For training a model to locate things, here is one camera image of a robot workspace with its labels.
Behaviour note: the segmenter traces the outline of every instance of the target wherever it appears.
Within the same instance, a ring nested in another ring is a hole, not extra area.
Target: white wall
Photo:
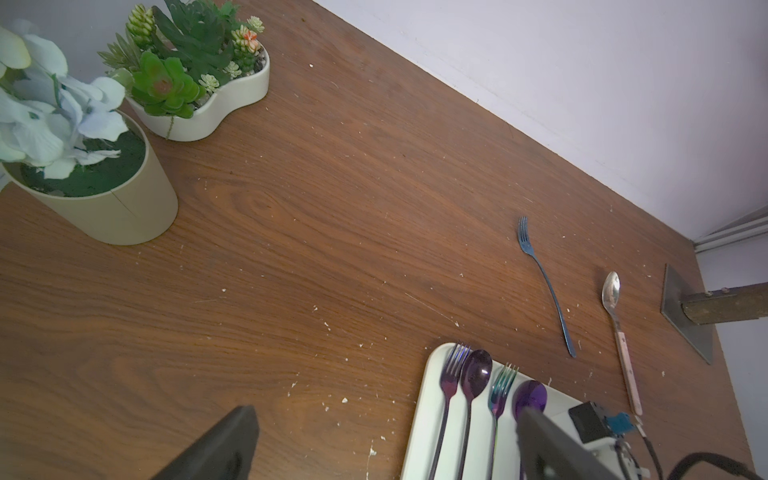
[[[128,15],[140,2],[147,7],[156,4],[142,0],[2,0],[0,19],[3,25],[14,18],[36,24],[40,35],[55,42],[66,55],[69,74],[91,81],[108,69],[96,52],[107,51],[114,34],[124,34]],[[160,4],[167,13],[164,3]]]
[[[697,259],[709,290],[768,282],[768,235],[699,253]],[[768,478],[768,318],[721,323],[717,335],[755,469]]]
[[[768,203],[764,0],[316,0],[689,238]]]

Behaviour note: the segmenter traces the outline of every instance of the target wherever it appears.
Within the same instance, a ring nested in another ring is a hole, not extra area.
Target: wooden table
[[[180,201],[161,237],[105,245],[0,194],[0,476],[150,478],[253,404],[251,478],[397,478],[427,355],[457,339],[628,411],[610,270],[665,469],[750,462],[719,344],[708,366],[659,313],[665,263],[702,287],[690,241],[310,0],[241,15],[270,93],[202,141],[150,134]]]

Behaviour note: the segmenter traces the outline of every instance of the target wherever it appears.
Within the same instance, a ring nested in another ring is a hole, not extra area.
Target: silver spoon
[[[629,349],[627,348],[627,337],[621,331],[619,318],[616,316],[616,305],[619,303],[619,276],[616,272],[610,272],[603,284],[603,307],[611,315],[614,321],[614,330],[616,332],[616,347],[621,359],[621,370],[624,372],[624,383],[627,384],[627,394],[629,395],[632,410],[637,415],[643,415],[643,407],[640,405],[640,393],[637,391],[637,383],[634,380],[634,370],[629,358]]]

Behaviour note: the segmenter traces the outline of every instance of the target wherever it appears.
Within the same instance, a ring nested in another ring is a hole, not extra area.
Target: purple fork
[[[437,462],[440,459],[440,450],[442,449],[442,438],[445,436],[445,424],[448,423],[448,407],[451,403],[451,397],[458,390],[458,380],[462,374],[462,367],[467,360],[471,350],[463,343],[456,343],[442,367],[440,375],[440,388],[445,396],[445,405],[442,409],[442,423],[440,424],[440,434],[437,437],[437,446],[435,447],[435,457],[432,459],[432,468],[429,470],[429,480],[435,480],[437,472]]]
[[[507,397],[509,396],[509,389],[512,388],[512,383],[515,382],[519,370],[520,369],[517,367],[512,368],[508,363],[504,365],[496,376],[496,381],[491,388],[491,394],[488,395],[488,409],[491,410],[491,414],[493,415],[493,423],[491,429],[491,459],[488,461],[488,474],[485,476],[487,480],[491,480],[493,476],[498,419],[502,416],[502,413],[504,413],[504,407],[507,405]]]

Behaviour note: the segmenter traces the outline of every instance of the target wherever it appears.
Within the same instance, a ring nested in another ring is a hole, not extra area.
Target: black cable
[[[631,458],[632,462],[634,463],[634,468],[635,470],[637,470],[637,480],[643,480],[643,476],[640,474],[640,463],[637,461],[637,458],[635,458],[634,455],[632,454],[632,448],[624,440],[621,441],[621,444],[624,447],[624,453],[629,455],[629,458]]]
[[[664,471],[661,470],[661,463],[659,462],[659,457],[656,455],[656,450],[654,450],[654,444],[652,444],[645,435],[643,435],[643,442],[645,442],[645,447],[648,449],[650,458],[654,461],[656,475],[659,475],[659,480],[664,480]]]
[[[688,470],[690,470],[690,468],[696,465],[698,462],[709,463],[718,467],[720,470],[724,470],[730,473],[731,475],[746,477],[749,480],[763,480],[756,473],[749,470],[743,463],[737,462],[736,460],[726,457],[725,455],[718,455],[717,453],[709,452],[696,452],[686,455],[677,463],[677,465],[674,466],[667,480],[680,480],[683,478],[683,475],[685,475]]]
[[[643,430],[643,422],[640,420],[640,417],[635,415],[634,418],[637,419],[637,425],[635,425],[635,427],[637,428],[637,431],[640,432],[640,435],[643,437],[643,442],[645,443],[645,448],[648,449],[648,454],[650,455],[650,459],[654,461],[654,467],[656,468],[656,475],[659,476],[659,480],[664,480],[664,471],[661,469],[661,462],[659,462],[659,457],[658,455],[656,455],[654,444],[651,443],[648,437],[645,435],[645,431]]]
[[[619,466],[621,467],[621,473],[624,474],[624,480],[632,480],[629,478],[629,471],[627,470],[627,465],[624,463],[624,457],[621,455],[621,444],[619,442],[616,442],[614,445],[614,450],[616,451],[616,456],[619,459]]]

